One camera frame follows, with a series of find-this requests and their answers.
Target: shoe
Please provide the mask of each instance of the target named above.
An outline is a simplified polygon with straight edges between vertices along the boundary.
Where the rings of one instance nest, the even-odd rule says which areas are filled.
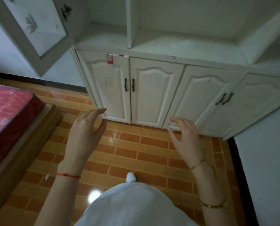
[[[137,179],[133,172],[129,172],[126,177],[126,182],[136,182]]]

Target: hand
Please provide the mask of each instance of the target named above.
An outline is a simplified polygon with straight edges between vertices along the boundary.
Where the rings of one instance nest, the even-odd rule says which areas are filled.
[[[74,121],[69,133],[65,157],[59,164],[58,173],[81,175],[88,158],[96,149],[107,127],[107,120],[103,120],[99,128],[94,131],[95,120],[105,111],[106,108],[90,110]]]
[[[177,152],[189,167],[197,165],[203,159],[204,152],[195,124],[187,119],[176,117],[170,119],[178,124],[182,132],[182,138],[178,140],[172,129],[167,129]]]

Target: gold bangle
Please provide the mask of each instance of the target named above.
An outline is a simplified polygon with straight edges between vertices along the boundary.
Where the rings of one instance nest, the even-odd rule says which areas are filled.
[[[208,205],[208,204],[206,204],[204,202],[201,202],[201,205],[205,206],[207,208],[219,209],[219,208],[223,208],[224,207],[225,202],[226,202],[226,199],[224,198],[224,201],[221,204],[219,204],[219,205]]]
[[[204,161],[205,161],[205,157],[197,165],[192,166],[190,169],[193,170],[196,166],[200,165]]]

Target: black baseboard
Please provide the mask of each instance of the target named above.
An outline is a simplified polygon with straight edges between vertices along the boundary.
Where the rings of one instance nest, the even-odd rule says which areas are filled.
[[[71,90],[71,91],[76,91],[76,92],[81,92],[81,93],[87,93],[87,90],[85,89],[85,87],[82,87],[82,86],[74,86],[74,85],[65,84],[65,83],[56,83],[56,82],[46,81],[46,80],[42,80],[42,79],[23,77],[23,76],[18,76],[18,75],[13,75],[13,74],[0,73],[0,78],[19,81],[19,82],[25,82],[25,83],[32,83],[32,84],[37,84],[37,85],[42,85],[42,86],[54,87],[54,88],[58,88],[58,89],[66,89],[66,90]]]
[[[237,145],[233,137],[228,139],[227,142],[232,157],[238,187],[240,189],[240,197],[242,199],[247,224],[254,226],[259,225]]]

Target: red tag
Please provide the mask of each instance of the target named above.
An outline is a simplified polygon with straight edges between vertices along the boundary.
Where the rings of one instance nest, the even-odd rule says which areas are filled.
[[[108,64],[113,64],[113,55],[112,54],[107,55],[107,63]]]

